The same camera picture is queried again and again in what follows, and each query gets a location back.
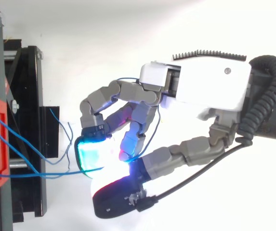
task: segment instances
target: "connector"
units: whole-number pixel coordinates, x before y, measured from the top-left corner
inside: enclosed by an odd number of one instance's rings
[[[154,204],[158,202],[156,196],[148,196],[142,199],[138,199],[135,203],[135,208],[142,212],[143,210],[146,210],[150,207],[152,207]]]

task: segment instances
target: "metal rod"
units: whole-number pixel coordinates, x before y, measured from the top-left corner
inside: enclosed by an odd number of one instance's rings
[[[23,159],[10,159],[9,166],[10,168],[25,168],[27,164]]]
[[[12,61],[14,60],[17,51],[4,51],[4,60],[5,61]]]

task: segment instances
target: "black frame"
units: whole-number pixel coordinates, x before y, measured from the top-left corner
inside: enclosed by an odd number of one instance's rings
[[[46,158],[58,157],[59,124],[50,112],[59,117],[59,107],[44,107],[40,50],[36,46],[21,48],[21,40],[4,41],[5,51],[17,51],[13,60],[5,61],[5,74],[10,89],[7,92],[8,125],[19,132]],[[12,112],[12,100],[20,108]],[[20,150],[31,164],[45,172],[45,162],[20,139],[9,134],[9,142]],[[19,158],[10,150],[10,158]],[[29,168],[11,169],[12,174],[33,173]],[[46,179],[12,179],[13,222],[23,222],[23,212],[35,212],[42,217],[47,211]]]

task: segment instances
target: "black coiled cable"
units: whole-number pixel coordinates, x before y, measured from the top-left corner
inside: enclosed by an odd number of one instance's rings
[[[252,145],[254,133],[276,104],[276,57],[272,55],[259,56],[252,59],[250,65],[253,69],[267,71],[273,80],[259,100],[245,114],[238,126],[237,133],[242,137],[236,138],[235,141],[245,146]]]

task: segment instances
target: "wall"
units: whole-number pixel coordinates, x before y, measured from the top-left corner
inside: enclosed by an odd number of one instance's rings
[[[61,106],[61,121],[72,124],[75,138],[80,101],[113,79],[138,77],[143,63],[196,49],[244,54],[248,61],[276,55],[276,1],[270,0],[0,0],[0,10],[6,39],[22,39],[23,46],[44,52],[44,104]],[[207,135],[210,124],[181,111],[166,113],[149,151]],[[62,153],[62,131],[59,138]],[[72,170],[78,169],[73,148],[70,159]],[[65,171],[66,161],[47,168]],[[199,168],[181,167],[147,188],[159,194]],[[26,214],[15,231],[276,230],[276,141],[255,138],[252,147],[143,213],[98,219],[83,175],[47,181],[47,194],[47,214]]]

